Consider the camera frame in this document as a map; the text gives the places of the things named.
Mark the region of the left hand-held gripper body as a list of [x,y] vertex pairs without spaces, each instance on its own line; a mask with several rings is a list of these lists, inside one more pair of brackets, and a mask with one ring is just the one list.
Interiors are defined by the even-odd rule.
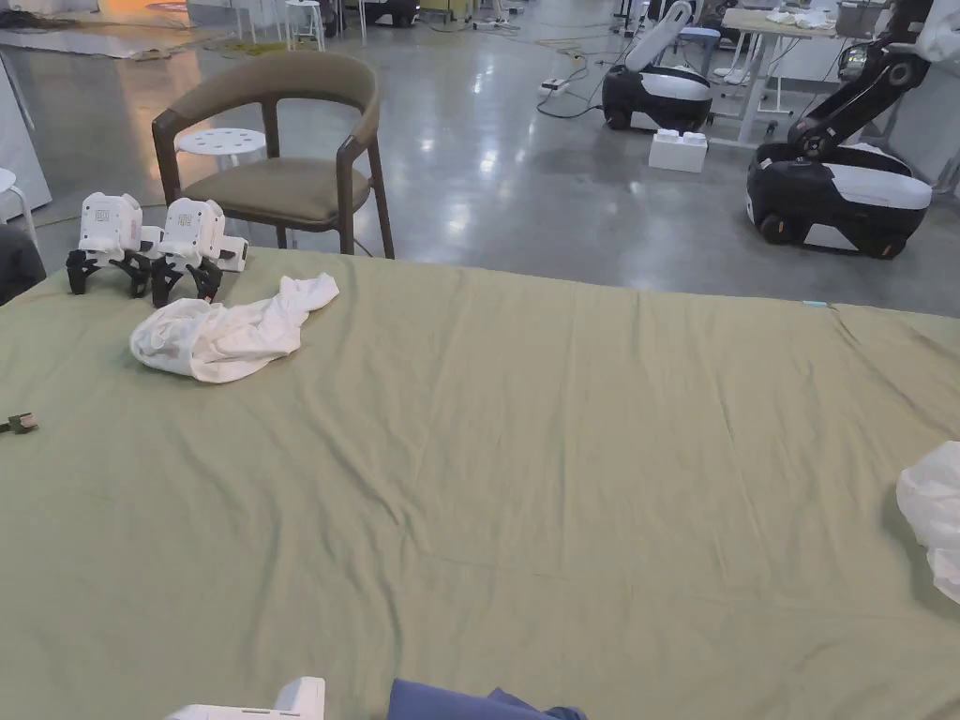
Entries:
[[325,695],[325,679],[302,677],[280,690],[272,708],[193,704],[167,719],[324,719]]

